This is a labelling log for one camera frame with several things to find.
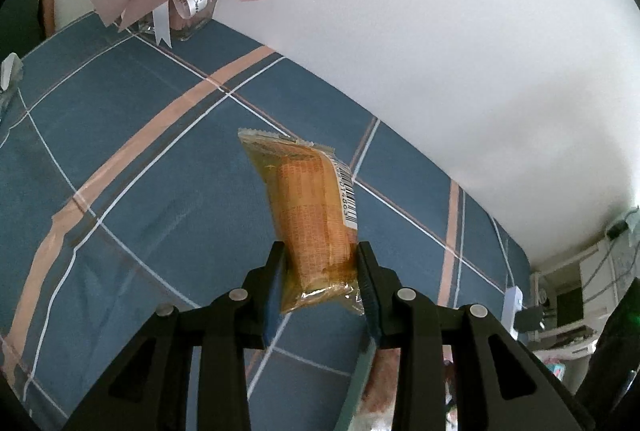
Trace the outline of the orange cake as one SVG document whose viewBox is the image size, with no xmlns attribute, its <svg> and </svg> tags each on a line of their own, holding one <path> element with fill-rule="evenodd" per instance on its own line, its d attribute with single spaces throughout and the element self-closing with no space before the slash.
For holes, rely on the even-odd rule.
<svg viewBox="0 0 640 431">
<path fill-rule="evenodd" d="M 337 301 L 363 314 L 349 166 L 329 146 L 247 128 L 238 136 L 266 185 L 274 230 L 288 253 L 282 311 Z"/>
</svg>

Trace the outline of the red Rater Kiss snack packet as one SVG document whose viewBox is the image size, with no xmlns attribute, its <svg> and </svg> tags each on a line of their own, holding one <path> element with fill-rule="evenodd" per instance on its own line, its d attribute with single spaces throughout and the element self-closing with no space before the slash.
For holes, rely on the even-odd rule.
<svg viewBox="0 0 640 431">
<path fill-rule="evenodd" d="M 399 362 L 399 349 L 378 350 L 375 352 L 369 377 L 360 399 L 358 408 L 360 414 L 383 414 L 394 408 Z"/>
</svg>

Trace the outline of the white shelf with devices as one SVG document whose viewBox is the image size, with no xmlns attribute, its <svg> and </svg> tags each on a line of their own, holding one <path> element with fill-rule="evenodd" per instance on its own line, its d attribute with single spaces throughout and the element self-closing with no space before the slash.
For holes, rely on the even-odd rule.
<svg viewBox="0 0 640 431">
<path fill-rule="evenodd" d="M 638 277 L 639 209 L 634 207 L 616 217 L 597 243 L 530 275 L 530 299 L 544 310 L 541 329 L 529 334 L 534 354 L 547 364 L 591 355 Z"/>
</svg>

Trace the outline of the blue plaid tablecloth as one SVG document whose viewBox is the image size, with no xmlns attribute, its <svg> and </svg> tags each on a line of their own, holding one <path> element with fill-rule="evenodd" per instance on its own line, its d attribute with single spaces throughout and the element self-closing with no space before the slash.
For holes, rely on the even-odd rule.
<svg viewBox="0 0 640 431">
<path fill-rule="evenodd" d="M 460 186 L 337 88 L 213 23 L 170 50 L 89 14 L 28 53 L 1 122 L 1 361 L 57 430 L 160 303 L 204 307 L 273 225 L 238 138 L 277 131 L 354 170 L 359 235 L 401 281 L 500 314 L 529 262 Z"/>
</svg>

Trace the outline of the glass vase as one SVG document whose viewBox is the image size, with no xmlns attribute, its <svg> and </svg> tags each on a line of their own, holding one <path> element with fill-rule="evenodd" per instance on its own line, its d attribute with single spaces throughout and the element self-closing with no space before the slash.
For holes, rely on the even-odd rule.
<svg viewBox="0 0 640 431">
<path fill-rule="evenodd" d="M 155 44 L 171 48 L 174 41 L 186 41 L 213 19 L 218 0 L 168 0 L 141 20 L 132 30 L 150 35 Z"/>
</svg>

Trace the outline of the teal chair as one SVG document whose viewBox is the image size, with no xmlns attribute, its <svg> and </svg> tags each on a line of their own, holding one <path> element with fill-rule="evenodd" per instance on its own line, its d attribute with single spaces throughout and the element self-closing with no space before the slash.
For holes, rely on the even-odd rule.
<svg viewBox="0 0 640 431">
<path fill-rule="evenodd" d="M 41 0 L 6 0 L 0 15 L 0 56 L 26 55 L 46 38 Z"/>
</svg>

